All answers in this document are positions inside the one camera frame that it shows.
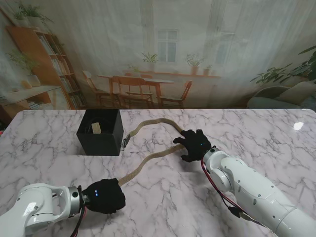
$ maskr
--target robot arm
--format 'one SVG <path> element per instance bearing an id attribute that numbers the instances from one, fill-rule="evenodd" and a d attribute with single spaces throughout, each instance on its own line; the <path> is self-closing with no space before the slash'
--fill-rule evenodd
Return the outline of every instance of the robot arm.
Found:
<path id="1" fill-rule="evenodd" d="M 54 215 L 53 194 L 59 197 L 63 210 Z M 47 229 L 54 223 L 73 217 L 80 211 L 76 187 L 54 187 L 48 184 L 27 185 L 20 190 L 15 205 L 0 216 L 1 236 L 24 237 Z"/>
<path id="2" fill-rule="evenodd" d="M 59 199 L 61 212 L 54 214 L 53 197 Z M 83 208 L 104 214 L 116 213 L 125 206 L 125 195 L 117 179 L 102 179 L 81 192 L 81 186 L 54 187 L 48 184 L 25 186 L 17 195 L 15 205 L 0 216 L 0 236 L 24 237 L 47 229 L 54 223 L 73 217 L 81 211 L 76 236 L 83 216 Z"/>
<path id="3" fill-rule="evenodd" d="M 213 148 L 203 161 L 217 188 L 234 194 L 237 204 L 250 217 L 277 236 L 315 235 L 316 221 L 297 209 L 269 179 L 248 167 L 239 157 Z"/>

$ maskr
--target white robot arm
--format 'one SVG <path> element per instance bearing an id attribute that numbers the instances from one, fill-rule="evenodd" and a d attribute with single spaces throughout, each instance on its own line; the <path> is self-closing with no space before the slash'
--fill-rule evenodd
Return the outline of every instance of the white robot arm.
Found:
<path id="1" fill-rule="evenodd" d="M 204 155 L 203 162 L 217 188 L 233 193 L 237 204 L 250 217 L 277 236 L 316 235 L 316 221 L 297 209 L 269 179 L 239 157 L 213 148 Z"/>
<path id="2" fill-rule="evenodd" d="M 59 197 L 63 210 L 54 215 L 53 195 Z M 54 187 L 48 184 L 31 184 L 20 190 L 15 205 L 0 216 L 1 236 L 24 237 L 49 225 L 73 217 L 80 211 L 79 191 L 76 187 Z"/>

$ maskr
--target fabric strap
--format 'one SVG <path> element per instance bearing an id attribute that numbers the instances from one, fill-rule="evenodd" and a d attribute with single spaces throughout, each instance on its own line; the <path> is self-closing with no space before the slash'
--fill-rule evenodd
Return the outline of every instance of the fabric strap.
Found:
<path id="1" fill-rule="evenodd" d="M 128 136 L 135 136 L 139 130 L 143 127 L 143 126 L 147 126 L 147 125 L 151 125 L 151 124 L 157 124 L 157 123 L 167 123 L 167 124 L 170 124 L 171 126 L 173 126 L 179 133 L 181 131 L 183 131 L 183 129 L 178 125 L 176 124 L 176 122 L 170 120 L 170 119 L 167 119 L 167 118 L 158 118 L 158 119 L 152 119 L 152 120 L 146 120 L 146 121 L 143 121 L 141 122 L 137 128 L 133 131 L 131 131 L 128 135 Z M 131 173 L 127 174 L 125 177 L 119 179 L 118 181 L 118 185 L 122 186 L 124 184 L 126 184 L 127 182 L 131 181 L 133 178 L 136 177 L 137 174 L 139 174 L 139 172 L 142 170 L 142 168 L 144 167 L 144 165 L 150 161 L 151 159 L 154 159 L 154 158 L 159 158 L 159 157 L 164 157 L 168 154 L 171 154 L 177 150 L 180 150 L 184 148 L 184 146 L 182 146 L 181 144 L 178 144 L 174 147 L 170 147 L 164 151 L 161 151 L 161 152 L 157 152 L 157 153 L 152 153 L 150 154 L 149 156 L 147 156 L 141 163 L 140 165 Z"/>

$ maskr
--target window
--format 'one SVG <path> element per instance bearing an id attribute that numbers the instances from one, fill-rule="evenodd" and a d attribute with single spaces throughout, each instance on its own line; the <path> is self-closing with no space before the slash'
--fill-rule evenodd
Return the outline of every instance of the window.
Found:
<path id="1" fill-rule="evenodd" d="M 226 63 L 229 48 L 232 44 L 234 33 L 221 32 L 219 46 L 217 48 L 215 63 L 224 65 Z"/>
<path id="2" fill-rule="evenodd" d="M 158 60 L 160 62 L 175 62 L 178 43 L 177 30 L 158 30 Z"/>

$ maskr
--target white marble surface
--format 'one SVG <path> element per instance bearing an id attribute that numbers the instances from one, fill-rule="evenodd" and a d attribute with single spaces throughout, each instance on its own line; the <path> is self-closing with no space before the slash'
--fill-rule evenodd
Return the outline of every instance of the white marble surface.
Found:
<path id="1" fill-rule="evenodd" d="M 119 157 L 87 157 L 76 131 L 84 111 L 20 112 L 0 138 L 0 215 L 18 190 L 32 183 L 86 188 L 102 178 L 120 178 L 150 153 L 173 145 L 178 132 L 167 124 L 142 128 Z M 239 155 L 271 179 L 294 203 L 316 217 L 316 114 L 309 110 L 130 110 L 121 111 L 125 134 L 143 120 L 172 119 L 184 129 L 202 128 L 212 145 Z M 303 122 L 300 130 L 293 129 Z M 228 212 L 199 162 L 179 151 L 147 163 L 123 186 L 126 207 L 113 215 L 88 212 L 79 237 L 251 237 L 269 230 Z M 67 237 L 77 218 L 36 237 Z"/>

